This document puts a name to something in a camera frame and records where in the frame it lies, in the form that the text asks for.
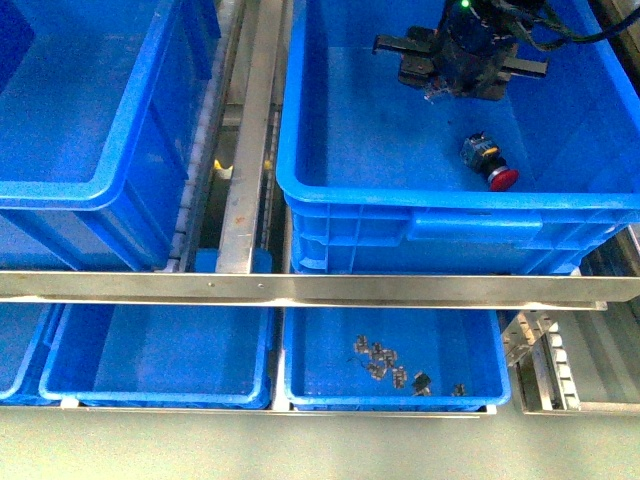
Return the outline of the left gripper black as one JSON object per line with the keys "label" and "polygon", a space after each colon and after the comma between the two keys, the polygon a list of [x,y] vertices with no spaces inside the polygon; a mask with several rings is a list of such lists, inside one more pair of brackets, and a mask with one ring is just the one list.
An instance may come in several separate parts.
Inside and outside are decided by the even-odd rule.
{"label": "left gripper black", "polygon": [[372,53],[406,53],[415,49],[414,42],[426,44],[430,47],[427,58],[401,56],[401,84],[431,93],[447,91],[456,97],[500,100],[506,93],[508,74],[542,79],[548,71],[548,61],[513,57],[517,39],[511,22],[489,1],[447,1],[436,28],[413,25],[406,37],[377,35]]}

